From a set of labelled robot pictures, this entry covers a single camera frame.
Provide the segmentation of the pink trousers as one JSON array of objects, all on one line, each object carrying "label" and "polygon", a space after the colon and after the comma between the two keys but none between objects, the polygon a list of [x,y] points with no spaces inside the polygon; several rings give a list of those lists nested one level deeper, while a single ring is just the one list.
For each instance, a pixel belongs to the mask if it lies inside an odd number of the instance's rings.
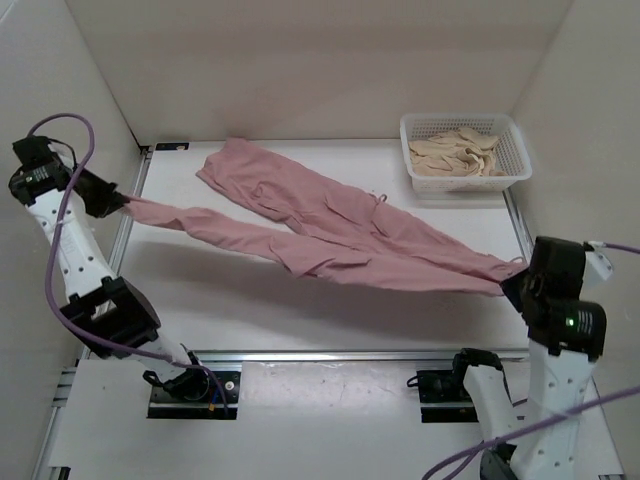
[{"label": "pink trousers", "polygon": [[123,209],[138,223],[279,263],[295,277],[342,285],[499,296],[501,283],[527,267],[522,260],[474,251],[389,205],[385,196],[344,185],[245,139],[227,140],[196,175],[285,230],[138,197]]}]

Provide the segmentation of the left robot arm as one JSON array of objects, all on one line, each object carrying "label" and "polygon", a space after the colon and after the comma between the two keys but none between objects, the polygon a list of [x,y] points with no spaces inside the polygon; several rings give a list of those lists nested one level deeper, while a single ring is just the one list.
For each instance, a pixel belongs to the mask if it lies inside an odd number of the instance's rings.
[{"label": "left robot arm", "polygon": [[210,387],[209,375],[196,367],[193,353],[161,334],[160,320],[148,299],[114,272],[89,227],[89,218],[116,212],[127,198],[116,184],[84,170],[64,202],[76,164],[74,156],[65,156],[55,143],[46,136],[14,142],[21,165],[11,176],[9,189],[55,250],[67,297],[58,311],[67,327],[102,359],[139,360],[146,367],[144,379],[172,397],[202,398]]}]

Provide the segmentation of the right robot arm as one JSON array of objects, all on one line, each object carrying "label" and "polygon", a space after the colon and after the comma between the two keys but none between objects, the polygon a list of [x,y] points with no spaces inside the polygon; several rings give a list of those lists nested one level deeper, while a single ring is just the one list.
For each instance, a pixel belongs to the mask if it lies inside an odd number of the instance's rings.
[{"label": "right robot arm", "polygon": [[506,376],[489,352],[480,363],[449,375],[460,399],[472,400],[482,436],[483,479],[573,479],[587,385],[604,350],[607,318],[597,303],[580,298],[588,263],[586,246],[539,237],[526,270],[501,288],[527,326],[530,379],[524,429],[519,430]]}]

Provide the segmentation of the beige trousers in basket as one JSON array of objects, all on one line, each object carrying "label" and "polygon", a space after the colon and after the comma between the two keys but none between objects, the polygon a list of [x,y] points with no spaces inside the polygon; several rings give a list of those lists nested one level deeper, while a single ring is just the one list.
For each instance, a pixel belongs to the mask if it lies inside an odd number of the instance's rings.
[{"label": "beige trousers in basket", "polygon": [[412,171],[428,177],[505,176],[498,168],[497,136],[469,127],[449,130],[426,140],[408,142]]}]

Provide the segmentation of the white plastic basket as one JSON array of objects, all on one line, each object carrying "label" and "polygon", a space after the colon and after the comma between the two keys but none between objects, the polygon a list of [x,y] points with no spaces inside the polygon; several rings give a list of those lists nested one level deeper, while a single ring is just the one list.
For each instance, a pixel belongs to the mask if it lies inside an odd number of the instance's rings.
[{"label": "white plastic basket", "polygon": [[532,176],[520,131],[505,114],[406,114],[400,140],[421,197],[502,192]]}]

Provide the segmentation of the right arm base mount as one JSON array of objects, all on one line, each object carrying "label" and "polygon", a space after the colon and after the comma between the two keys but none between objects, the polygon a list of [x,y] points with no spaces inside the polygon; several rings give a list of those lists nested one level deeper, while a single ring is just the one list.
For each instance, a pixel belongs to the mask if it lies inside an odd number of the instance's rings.
[{"label": "right arm base mount", "polygon": [[497,354],[473,348],[457,353],[449,370],[418,370],[406,381],[408,388],[416,388],[419,395],[423,424],[477,423],[478,417],[471,395],[463,380],[471,367],[488,366],[502,374],[504,367]]}]

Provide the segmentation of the aluminium rail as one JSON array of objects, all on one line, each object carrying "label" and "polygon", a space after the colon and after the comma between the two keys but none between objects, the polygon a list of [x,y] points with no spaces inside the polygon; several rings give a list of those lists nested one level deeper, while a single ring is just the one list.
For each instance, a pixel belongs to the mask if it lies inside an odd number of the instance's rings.
[{"label": "aluminium rail", "polygon": [[207,363],[451,362],[460,349],[435,350],[196,350]]}]

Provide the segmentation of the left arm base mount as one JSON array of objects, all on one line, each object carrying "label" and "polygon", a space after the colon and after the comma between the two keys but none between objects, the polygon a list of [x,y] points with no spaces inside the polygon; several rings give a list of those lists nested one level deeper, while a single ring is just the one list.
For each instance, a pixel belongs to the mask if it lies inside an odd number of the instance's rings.
[{"label": "left arm base mount", "polygon": [[149,419],[236,420],[241,392],[240,370],[214,371],[222,389],[204,372],[189,373],[184,381],[162,383],[147,370],[143,379],[151,386]]}]

